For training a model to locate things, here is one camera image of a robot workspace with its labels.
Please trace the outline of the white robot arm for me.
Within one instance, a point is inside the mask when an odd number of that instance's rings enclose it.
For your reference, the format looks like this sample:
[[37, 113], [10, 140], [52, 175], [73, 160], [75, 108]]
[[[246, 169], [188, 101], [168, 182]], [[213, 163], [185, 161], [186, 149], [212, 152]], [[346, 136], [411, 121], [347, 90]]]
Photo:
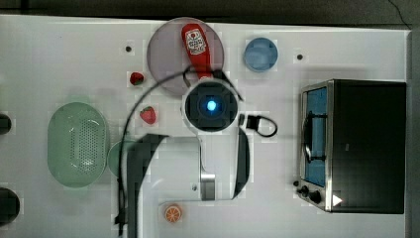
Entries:
[[127, 238], [156, 238], [158, 207], [231, 200], [246, 185], [250, 149], [242, 99], [225, 79], [202, 79], [182, 97], [189, 136], [146, 134], [124, 156]]

